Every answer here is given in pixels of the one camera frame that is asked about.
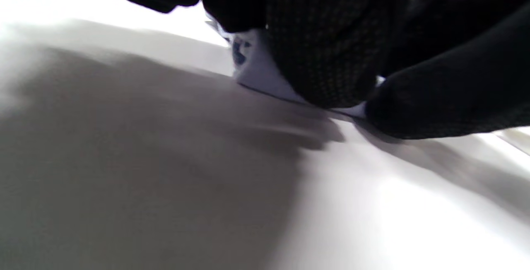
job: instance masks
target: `white surface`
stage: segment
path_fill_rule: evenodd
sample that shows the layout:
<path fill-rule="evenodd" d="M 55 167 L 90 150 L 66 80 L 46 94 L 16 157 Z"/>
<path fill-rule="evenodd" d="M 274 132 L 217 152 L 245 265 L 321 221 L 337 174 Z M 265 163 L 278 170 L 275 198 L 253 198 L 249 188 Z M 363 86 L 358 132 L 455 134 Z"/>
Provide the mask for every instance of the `white surface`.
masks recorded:
<path fill-rule="evenodd" d="M 0 269 L 530 268 L 530 157 L 496 136 L 248 91 L 200 8 L 56 1 L 0 0 Z"/>

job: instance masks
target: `white table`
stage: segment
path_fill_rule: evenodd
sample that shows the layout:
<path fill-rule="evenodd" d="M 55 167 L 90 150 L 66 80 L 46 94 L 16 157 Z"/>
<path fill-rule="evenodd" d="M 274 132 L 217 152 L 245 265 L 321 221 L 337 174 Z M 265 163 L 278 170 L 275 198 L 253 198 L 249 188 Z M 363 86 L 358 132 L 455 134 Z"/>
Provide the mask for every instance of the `white table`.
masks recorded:
<path fill-rule="evenodd" d="M 2 270 L 530 268 L 530 157 L 493 134 L 248 91 L 199 7 L 0 10 Z"/>

